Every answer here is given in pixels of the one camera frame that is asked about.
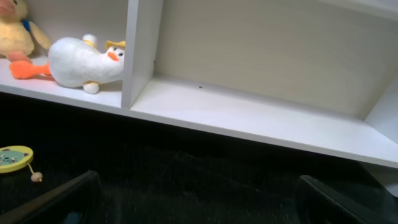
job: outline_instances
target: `white duck plush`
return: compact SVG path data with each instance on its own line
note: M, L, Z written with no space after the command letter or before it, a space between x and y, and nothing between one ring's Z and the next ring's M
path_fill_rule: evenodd
M49 50L49 62L36 66L23 61L10 65L14 78L26 79L38 74L52 75L62 86L83 89L90 94L99 92L99 84L122 79L126 42L106 42L107 52L96 48L96 37L85 35L83 40L66 37Z

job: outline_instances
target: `plush toy's body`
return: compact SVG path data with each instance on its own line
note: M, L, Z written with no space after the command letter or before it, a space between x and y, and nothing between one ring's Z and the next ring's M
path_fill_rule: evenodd
M27 57L35 48L31 35L43 48L48 50L51 46L49 38L33 22L24 20L26 15L24 0L0 0L0 55L12 62L31 62Z
M94 48L96 37L85 35L83 40L62 38L51 46L49 62L44 66L27 62L13 62L10 70L14 78L25 79L34 75L52 75L62 86L82 86L87 93L95 94L99 84L122 79L125 42L108 41L108 51L101 54Z

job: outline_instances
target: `orange leg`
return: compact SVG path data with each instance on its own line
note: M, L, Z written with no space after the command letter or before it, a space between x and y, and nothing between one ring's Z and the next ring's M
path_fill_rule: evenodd
M41 66L32 65L31 63L25 61L12 62L10 64L10 70L12 76L16 79L32 78L35 75L40 74L51 76L51 71L48 63Z
M22 51L11 52L7 54L7 59L10 62L18 62L18 61L25 61L28 63L32 63L29 57L26 57Z

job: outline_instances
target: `plush toy's arm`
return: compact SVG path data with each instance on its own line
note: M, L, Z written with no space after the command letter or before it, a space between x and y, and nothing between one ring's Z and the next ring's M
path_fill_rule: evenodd
M33 23L29 22L30 32L35 37L37 42L46 50L50 49L51 40Z

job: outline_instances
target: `yellow plush toy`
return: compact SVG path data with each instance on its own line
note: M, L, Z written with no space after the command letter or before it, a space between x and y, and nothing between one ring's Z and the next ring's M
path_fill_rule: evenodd
M51 47L49 38L33 23L27 21L24 0L0 0L0 56L11 62L26 61L34 50L31 34L45 49Z

